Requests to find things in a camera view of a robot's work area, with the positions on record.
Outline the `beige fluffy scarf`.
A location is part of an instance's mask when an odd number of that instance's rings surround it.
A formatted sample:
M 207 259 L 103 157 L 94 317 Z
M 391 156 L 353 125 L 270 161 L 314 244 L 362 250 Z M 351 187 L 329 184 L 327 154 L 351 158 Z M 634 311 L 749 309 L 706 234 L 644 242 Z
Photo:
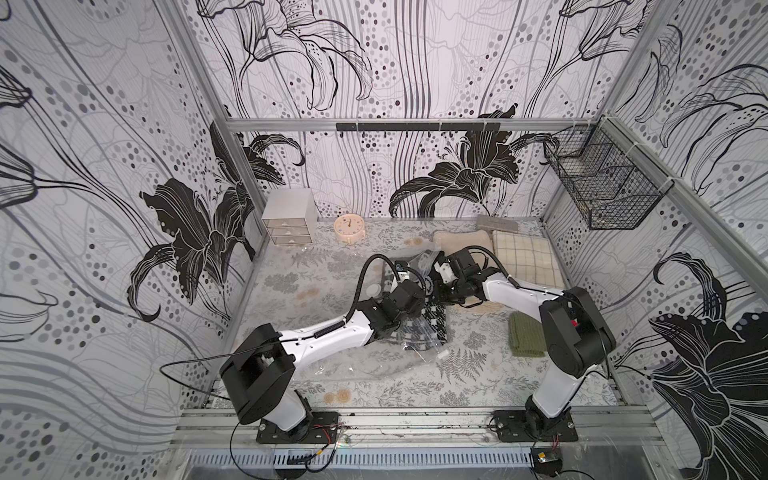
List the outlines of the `beige fluffy scarf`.
M 493 251 L 493 243 L 487 231 L 476 230 L 473 232 L 451 233 L 448 231 L 436 231 L 433 234 L 433 242 L 446 256 L 472 245 L 484 247 Z M 495 314 L 503 310 L 498 303 L 484 302 L 482 305 L 471 309 L 479 315 Z

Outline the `cream checked cloth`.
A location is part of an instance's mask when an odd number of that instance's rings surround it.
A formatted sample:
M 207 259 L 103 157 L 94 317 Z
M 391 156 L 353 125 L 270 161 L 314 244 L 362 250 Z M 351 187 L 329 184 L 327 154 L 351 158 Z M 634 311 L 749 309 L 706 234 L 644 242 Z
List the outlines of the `cream checked cloth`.
M 547 239 L 493 231 L 494 253 L 515 280 L 564 289 L 565 281 Z

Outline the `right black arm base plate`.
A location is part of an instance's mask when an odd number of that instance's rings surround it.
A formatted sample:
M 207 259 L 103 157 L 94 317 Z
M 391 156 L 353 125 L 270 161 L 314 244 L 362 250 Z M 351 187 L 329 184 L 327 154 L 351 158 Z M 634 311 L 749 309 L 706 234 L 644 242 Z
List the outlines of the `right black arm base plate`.
M 555 418 L 547 418 L 523 409 L 496 410 L 492 413 L 488 428 L 504 443 L 544 444 L 579 440 L 570 408 Z

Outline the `clear plastic vacuum bag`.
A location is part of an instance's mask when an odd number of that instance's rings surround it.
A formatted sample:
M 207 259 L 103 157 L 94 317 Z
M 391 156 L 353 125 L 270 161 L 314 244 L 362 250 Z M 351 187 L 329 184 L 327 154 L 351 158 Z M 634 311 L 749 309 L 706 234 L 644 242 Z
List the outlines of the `clear plastic vacuum bag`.
M 340 316 L 345 316 L 352 310 L 353 304 L 357 301 L 364 301 L 370 298 L 380 299 L 384 294 L 391 292 L 400 282 L 395 282 L 392 290 L 387 290 L 384 285 L 384 276 L 390 272 L 392 275 L 396 274 L 396 266 L 394 259 L 396 258 L 410 258 L 426 249 L 433 249 L 438 252 L 443 251 L 432 247 L 425 248 L 418 253 L 406 256 L 396 257 L 394 255 L 374 254 L 367 258 L 362 264 L 362 268 L 356 278 L 354 285 L 351 305 L 342 312 Z M 419 285 L 425 293 L 425 281 L 420 275 L 418 270 L 411 269 L 411 272 L 416 274 L 419 281 Z M 366 294 L 366 288 L 371 284 L 380 284 L 382 292 L 378 297 L 369 297 Z M 419 364 L 433 361 L 441 354 L 446 348 L 450 340 L 449 328 L 448 328 L 448 305 L 444 306 L 446 314 L 446 327 L 448 334 L 447 343 L 439 349 L 432 349 L 427 351 L 415 351 L 404 349 L 398 344 L 393 344 L 389 341 L 390 335 L 377 342 L 371 343 L 367 346 L 357 349 L 350 349 L 335 355 L 332 355 L 324 360 L 315 363 L 312 366 L 306 367 L 301 371 L 295 373 L 298 374 L 304 371 L 314 370 L 321 376 L 326 375 L 339 375 L 346 376 L 348 374 L 352 376 L 360 376 L 362 378 L 386 376 L 395 372 L 413 368 Z

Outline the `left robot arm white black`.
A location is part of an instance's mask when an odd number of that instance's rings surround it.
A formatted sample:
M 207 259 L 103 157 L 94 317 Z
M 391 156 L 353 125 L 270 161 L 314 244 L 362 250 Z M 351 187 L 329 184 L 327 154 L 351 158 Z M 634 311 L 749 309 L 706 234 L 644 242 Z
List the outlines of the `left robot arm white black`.
M 345 316 L 299 330 L 257 327 L 220 367 L 239 423 L 266 421 L 288 437 L 302 438 L 315 425 L 308 401 L 289 385 L 295 373 L 337 353 L 388 337 L 421 313 L 425 293 L 411 280 L 380 299 L 357 301 Z

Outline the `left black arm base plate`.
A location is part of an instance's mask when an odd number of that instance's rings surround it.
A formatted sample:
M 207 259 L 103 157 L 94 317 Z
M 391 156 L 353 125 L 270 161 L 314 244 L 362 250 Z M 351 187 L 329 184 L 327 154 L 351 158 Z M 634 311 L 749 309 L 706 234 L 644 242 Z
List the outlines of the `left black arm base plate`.
M 340 413 L 337 411 L 311 412 L 309 417 L 289 431 L 283 431 L 267 420 L 262 420 L 256 441 L 264 445 L 312 444 L 326 445 L 337 441 Z

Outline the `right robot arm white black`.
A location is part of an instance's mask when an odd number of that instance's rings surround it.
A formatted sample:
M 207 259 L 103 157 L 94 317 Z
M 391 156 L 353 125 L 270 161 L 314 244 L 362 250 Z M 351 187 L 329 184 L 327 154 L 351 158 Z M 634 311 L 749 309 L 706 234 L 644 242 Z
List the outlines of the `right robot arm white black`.
M 550 365 L 525 407 L 535 420 L 563 418 L 587 376 L 616 348 L 613 333 L 585 289 L 548 289 L 517 280 L 493 252 L 479 245 L 450 255 L 440 252 L 430 278 L 434 298 L 443 304 L 474 308 L 496 303 L 542 326 Z

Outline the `green knitted cloth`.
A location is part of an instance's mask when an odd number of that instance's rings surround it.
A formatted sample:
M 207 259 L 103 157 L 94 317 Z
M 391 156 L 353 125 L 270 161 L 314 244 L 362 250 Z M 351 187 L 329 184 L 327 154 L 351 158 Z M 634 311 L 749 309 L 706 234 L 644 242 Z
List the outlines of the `green knitted cloth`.
M 509 318 L 509 344 L 512 354 L 521 358 L 542 358 L 547 347 L 541 324 L 521 312 Z

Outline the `black white patterned scarf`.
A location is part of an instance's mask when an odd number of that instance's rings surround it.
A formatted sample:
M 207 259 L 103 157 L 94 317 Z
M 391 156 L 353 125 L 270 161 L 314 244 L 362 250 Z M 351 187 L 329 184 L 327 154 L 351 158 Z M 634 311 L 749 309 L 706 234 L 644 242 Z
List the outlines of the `black white patterned scarf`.
M 416 274 L 411 269 L 418 270 L 425 281 L 425 304 L 419 317 L 407 317 L 397 330 L 389 338 L 393 344 L 398 344 L 404 349 L 415 351 L 427 351 L 439 349 L 448 341 L 446 314 L 443 305 L 435 298 L 435 285 L 431 276 L 431 270 L 437 259 L 438 252 L 426 249 L 410 258 L 396 258 L 396 274 L 388 272 L 384 276 L 384 285 L 387 290 L 394 288 L 395 282 L 411 280 L 419 284 Z

